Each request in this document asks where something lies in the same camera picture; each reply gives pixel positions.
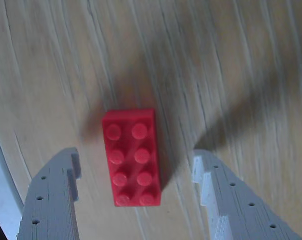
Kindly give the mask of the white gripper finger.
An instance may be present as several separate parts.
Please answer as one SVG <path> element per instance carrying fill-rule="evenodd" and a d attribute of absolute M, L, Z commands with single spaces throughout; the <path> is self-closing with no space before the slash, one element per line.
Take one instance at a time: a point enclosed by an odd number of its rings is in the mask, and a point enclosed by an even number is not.
<path fill-rule="evenodd" d="M 194 150 L 192 181 L 199 185 L 211 239 L 301 238 L 211 152 Z"/>
<path fill-rule="evenodd" d="M 80 177 L 76 148 L 53 156 L 29 184 L 17 238 L 79 239 L 74 202 L 79 199 L 76 180 Z"/>

